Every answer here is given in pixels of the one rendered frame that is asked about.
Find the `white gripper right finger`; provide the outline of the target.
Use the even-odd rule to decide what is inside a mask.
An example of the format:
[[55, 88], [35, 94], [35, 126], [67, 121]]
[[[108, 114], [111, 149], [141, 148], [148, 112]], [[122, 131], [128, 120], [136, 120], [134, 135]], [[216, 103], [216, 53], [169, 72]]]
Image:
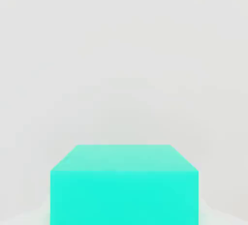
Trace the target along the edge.
[[201, 199], [199, 201], [199, 225], [247, 225], [247, 221], [213, 209], [204, 199]]

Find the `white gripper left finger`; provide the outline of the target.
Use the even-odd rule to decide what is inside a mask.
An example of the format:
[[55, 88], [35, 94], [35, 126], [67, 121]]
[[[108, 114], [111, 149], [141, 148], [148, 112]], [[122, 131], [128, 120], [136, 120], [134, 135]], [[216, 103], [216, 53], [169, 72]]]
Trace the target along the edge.
[[4, 221], [3, 225], [50, 225], [50, 200], [46, 200], [38, 209]]

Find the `small cyan cube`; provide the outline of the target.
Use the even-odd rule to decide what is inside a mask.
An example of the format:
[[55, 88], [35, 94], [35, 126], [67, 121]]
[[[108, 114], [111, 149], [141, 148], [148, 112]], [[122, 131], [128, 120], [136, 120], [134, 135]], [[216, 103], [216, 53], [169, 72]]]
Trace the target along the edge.
[[199, 225], [199, 173], [170, 145], [78, 145], [50, 172], [50, 225]]

